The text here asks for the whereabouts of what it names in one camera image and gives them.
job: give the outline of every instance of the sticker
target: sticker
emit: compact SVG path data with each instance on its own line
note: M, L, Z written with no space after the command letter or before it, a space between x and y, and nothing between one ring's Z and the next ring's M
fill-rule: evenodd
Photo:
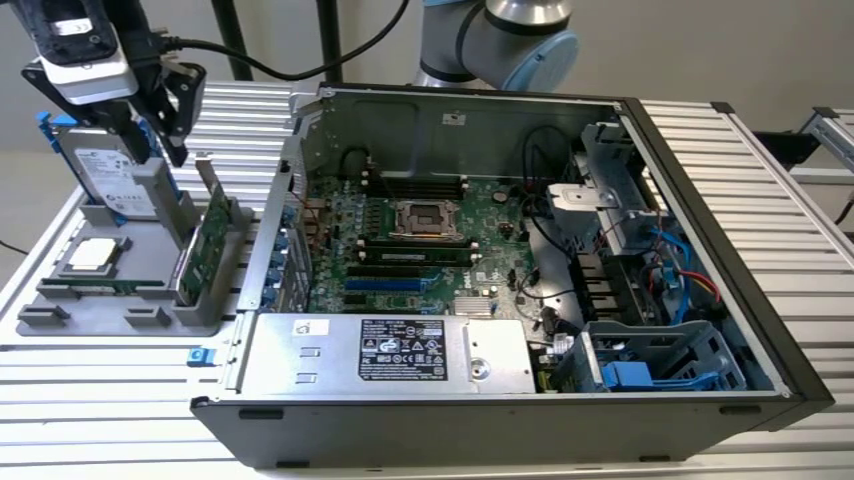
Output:
M294 322L295 337L319 336L330 334L330 321L326 318L311 318L305 320L297 320Z
M442 125L452 125L454 127L466 126L466 115L460 113L446 113L442 115Z
M361 342L363 380L449 379L442 320L362 320Z
M383 260L416 260L422 261L428 260L428 255L421 255L417 253L383 253Z
M115 150L78 148L75 155L107 207L127 216L155 216L149 192L134 182L134 162Z

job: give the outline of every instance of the motherboard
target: motherboard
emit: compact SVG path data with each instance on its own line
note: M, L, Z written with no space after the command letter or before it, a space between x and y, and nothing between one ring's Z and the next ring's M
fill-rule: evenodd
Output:
M389 179L366 188L327 177L309 206L310 312L537 318L540 304L518 290L534 259L508 182Z

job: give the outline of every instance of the processor chip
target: processor chip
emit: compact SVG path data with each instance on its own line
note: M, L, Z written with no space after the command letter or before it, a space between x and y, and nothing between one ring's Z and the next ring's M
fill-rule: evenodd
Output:
M113 263L119 250L115 238L89 238L81 242L69 260L69 269L75 272L97 272Z

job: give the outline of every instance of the blue tab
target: blue tab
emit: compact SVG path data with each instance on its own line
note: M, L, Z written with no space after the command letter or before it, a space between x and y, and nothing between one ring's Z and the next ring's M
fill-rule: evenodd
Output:
M199 367L215 367L214 358L217 357L217 349L215 348L202 348L197 347L190 350L190 355L187 355L187 366L199 368Z

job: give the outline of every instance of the green circuit board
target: green circuit board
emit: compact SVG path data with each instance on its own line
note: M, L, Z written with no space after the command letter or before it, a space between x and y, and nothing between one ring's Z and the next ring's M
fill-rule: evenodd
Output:
M310 199L322 199L330 208L318 211L318 238L310 242L315 272L310 312L448 314L453 313L457 297L485 296L485 290L497 287L498 292L486 294L492 298L493 318L520 318L521 313L536 317L540 306L525 297L518 300L509 286L512 269L522 280L534 268L529 242L520 240L521 199L509 196L506 203L493 200L497 191L509 190L498 181L472 180L464 199L449 200L456 208L457 231L480 244L482 258L474 265L420 267L424 292L354 292L346 289L346 283L351 278L347 269L361 265L357 240L365 236L387 239L396 229L398 202L417 199L369 198L354 182L335 178L314 182ZM510 235L500 230L502 224L505 229L508 224L513 225ZM325 239L323 232L337 235ZM353 303L354 297L347 295L355 295L363 302Z

